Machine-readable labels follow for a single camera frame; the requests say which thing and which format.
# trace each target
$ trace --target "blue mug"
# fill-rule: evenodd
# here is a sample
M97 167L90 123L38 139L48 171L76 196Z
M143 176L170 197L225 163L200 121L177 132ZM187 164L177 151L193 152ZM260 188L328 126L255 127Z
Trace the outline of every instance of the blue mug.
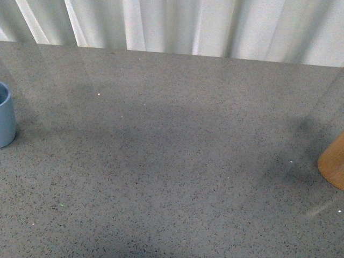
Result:
M0 148L10 144L16 136L16 116L9 87L0 82Z

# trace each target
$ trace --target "speckled countertop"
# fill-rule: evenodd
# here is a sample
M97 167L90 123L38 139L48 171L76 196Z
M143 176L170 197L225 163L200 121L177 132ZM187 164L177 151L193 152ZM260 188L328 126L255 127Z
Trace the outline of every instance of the speckled countertop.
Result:
M0 42L0 257L341 257L343 71Z

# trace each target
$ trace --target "white curtain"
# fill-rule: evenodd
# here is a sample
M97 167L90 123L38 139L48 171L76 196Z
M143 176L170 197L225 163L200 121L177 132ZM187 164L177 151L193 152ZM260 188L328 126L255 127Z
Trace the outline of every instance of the white curtain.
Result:
M0 40L344 66L344 0L1 0Z

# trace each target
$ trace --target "curtain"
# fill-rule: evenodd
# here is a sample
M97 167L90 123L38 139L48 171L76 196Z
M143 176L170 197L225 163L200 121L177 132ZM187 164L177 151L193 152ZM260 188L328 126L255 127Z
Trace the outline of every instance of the curtain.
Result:
M344 66L344 0L1 0L0 40Z

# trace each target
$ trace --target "glossy surface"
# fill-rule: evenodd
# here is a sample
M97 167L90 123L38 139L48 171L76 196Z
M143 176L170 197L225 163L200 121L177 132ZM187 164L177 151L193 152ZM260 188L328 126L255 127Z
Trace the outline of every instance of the glossy surface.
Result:
M340 257L343 70L0 43L2 257Z

